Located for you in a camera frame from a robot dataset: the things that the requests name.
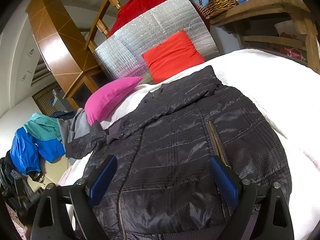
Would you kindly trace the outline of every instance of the red cloth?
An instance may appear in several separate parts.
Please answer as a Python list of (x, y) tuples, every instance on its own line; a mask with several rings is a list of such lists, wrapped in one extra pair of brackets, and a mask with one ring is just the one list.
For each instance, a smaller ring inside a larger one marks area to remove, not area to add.
[(158, 84), (179, 72), (204, 63), (186, 33), (181, 30), (141, 55)]
[(114, 34), (122, 26), (138, 17), (140, 14), (167, 0), (129, 0), (118, 12), (116, 22), (110, 30), (108, 37)]

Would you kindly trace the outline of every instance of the metal screw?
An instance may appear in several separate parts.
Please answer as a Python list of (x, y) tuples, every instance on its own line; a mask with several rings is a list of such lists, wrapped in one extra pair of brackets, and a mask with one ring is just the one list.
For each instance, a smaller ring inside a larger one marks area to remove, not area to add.
[(54, 187), (54, 183), (49, 183), (48, 185), (47, 185), (47, 189), (52, 189)]
[(243, 180), (242, 180), (242, 183), (243, 183), (244, 185), (249, 185), (249, 184), (250, 184), (250, 180), (248, 180), (248, 179), (243, 179)]
[(78, 185), (82, 185), (85, 183), (85, 179), (78, 179), (76, 182)]
[(273, 183), (273, 187), (276, 188), (276, 189), (278, 189), (278, 188), (281, 187), (281, 185), (280, 185), (279, 182), (274, 182), (274, 183)]

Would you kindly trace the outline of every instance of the brown curtain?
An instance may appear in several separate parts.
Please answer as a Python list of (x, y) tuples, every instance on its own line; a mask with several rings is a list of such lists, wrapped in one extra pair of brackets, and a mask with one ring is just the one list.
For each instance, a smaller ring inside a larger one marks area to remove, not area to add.
[(58, 82), (54, 82), (39, 92), (35, 93), (32, 98), (36, 105), (40, 109), (42, 114), (51, 115), (57, 110), (49, 103), (49, 101), (54, 98), (52, 94), (53, 89), (61, 89)]

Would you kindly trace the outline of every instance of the reflective insulation foil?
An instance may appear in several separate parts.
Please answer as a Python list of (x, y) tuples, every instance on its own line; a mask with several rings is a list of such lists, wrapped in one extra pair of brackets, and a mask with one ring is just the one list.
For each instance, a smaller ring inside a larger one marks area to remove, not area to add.
[(139, 15), (95, 49), (103, 71), (115, 79), (142, 76), (153, 84), (141, 54), (184, 30), (205, 61), (219, 56), (208, 29), (189, 0), (167, 0)]

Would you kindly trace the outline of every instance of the wooden railing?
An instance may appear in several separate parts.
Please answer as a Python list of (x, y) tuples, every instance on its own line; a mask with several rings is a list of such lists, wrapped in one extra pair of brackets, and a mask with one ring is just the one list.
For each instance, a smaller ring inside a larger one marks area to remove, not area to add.
[(97, 13), (97, 16), (91, 26), (91, 30), (89, 32), (87, 41), (85, 43), (85, 49), (90, 49), (92, 52), (96, 49), (97, 45), (95, 44), (94, 37), (97, 33), (97, 30), (99, 30), (101, 33), (103, 33), (106, 37), (108, 37), (109, 29), (103, 22), (103, 17), (109, 8), (109, 6), (113, 5), (117, 10), (120, 10), (122, 8), (122, 5), (119, 3), (118, 0), (104, 0), (103, 4), (100, 7), (100, 10)]

